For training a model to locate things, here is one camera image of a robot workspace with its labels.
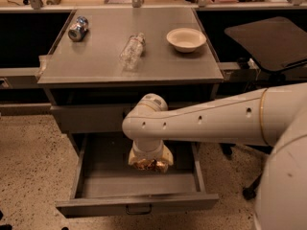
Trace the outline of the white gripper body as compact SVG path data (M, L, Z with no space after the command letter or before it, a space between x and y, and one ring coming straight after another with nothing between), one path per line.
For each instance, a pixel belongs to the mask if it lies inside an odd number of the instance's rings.
M162 140L137 139L133 141L131 149L134 150L135 154L140 158L140 160L158 160L162 155L163 147L164 143Z

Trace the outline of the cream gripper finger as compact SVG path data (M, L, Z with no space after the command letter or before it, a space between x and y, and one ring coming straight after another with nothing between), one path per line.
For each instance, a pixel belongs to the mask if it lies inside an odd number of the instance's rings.
M128 163L130 166L134 166L140 161L140 158L135 154L134 150L130 150Z
M171 151L166 146L164 146L162 149L162 155L157 160L157 166L162 173L165 173L168 171L168 168L173 165L174 156Z

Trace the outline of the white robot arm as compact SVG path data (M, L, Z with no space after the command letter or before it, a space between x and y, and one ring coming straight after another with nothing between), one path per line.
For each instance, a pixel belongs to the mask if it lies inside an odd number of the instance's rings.
M263 88L169 110L144 96L122 130L129 163L173 163L165 140L270 146L255 202L254 230L307 230L307 83Z

